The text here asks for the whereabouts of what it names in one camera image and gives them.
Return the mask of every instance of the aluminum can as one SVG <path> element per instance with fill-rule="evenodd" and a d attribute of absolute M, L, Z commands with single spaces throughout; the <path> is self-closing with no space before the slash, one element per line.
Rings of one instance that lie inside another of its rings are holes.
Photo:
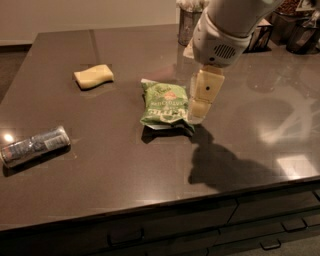
<path fill-rule="evenodd" d="M 70 139 L 62 126 L 11 143 L 0 150 L 0 158 L 7 168 L 13 168 L 48 152 L 70 146 Z"/>

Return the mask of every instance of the table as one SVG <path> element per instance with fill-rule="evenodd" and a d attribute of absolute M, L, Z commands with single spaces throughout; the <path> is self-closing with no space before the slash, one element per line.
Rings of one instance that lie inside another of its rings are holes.
<path fill-rule="evenodd" d="M 237 216 L 233 197 L 308 182 L 310 205 L 293 208 L 318 207 L 320 55 L 292 55 L 272 42 L 270 51 L 244 54 L 225 70 L 192 138 L 151 136 L 139 122 L 140 80 L 188 88 L 199 69 L 183 57 L 177 32 L 161 25 L 38 35 L 1 103 L 0 144 L 5 134 L 20 140 L 63 125 L 71 149 L 20 172 L 3 168 L 3 234 L 219 198 Z M 115 82 L 80 91 L 73 72 L 97 64 L 107 64 Z"/>

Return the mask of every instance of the chip bag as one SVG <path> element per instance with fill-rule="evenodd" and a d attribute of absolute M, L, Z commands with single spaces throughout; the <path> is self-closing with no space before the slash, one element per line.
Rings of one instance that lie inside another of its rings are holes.
<path fill-rule="evenodd" d="M 145 112 L 140 120 L 154 130 L 183 128 L 188 136 L 194 127 L 187 121 L 188 97 L 186 89 L 179 85 L 141 80 L 144 90 Z"/>

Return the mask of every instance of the sponge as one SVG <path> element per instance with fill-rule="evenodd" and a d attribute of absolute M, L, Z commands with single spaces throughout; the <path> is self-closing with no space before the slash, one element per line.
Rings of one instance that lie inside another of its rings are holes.
<path fill-rule="evenodd" d="M 105 82 L 114 81 L 112 71 L 104 64 L 81 72 L 74 72 L 74 77 L 81 90 L 89 90 Z"/>

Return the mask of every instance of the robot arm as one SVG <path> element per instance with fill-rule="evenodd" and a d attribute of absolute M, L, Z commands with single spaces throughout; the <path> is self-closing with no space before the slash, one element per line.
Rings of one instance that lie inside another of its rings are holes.
<path fill-rule="evenodd" d="M 191 80 L 188 121 L 201 123 L 223 82 L 223 69 L 247 49 L 259 22 L 283 0 L 210 0 L 193 33 L 194 59 L 204 67 Z M 320 0 L 311 0 L 320 9 Z"/>
<path fill-rule="evenodd" d="M 211 0 L 193 34 L 195 60 L 224 68 L 248 47 L 258 23 L 283 0 Z"/>

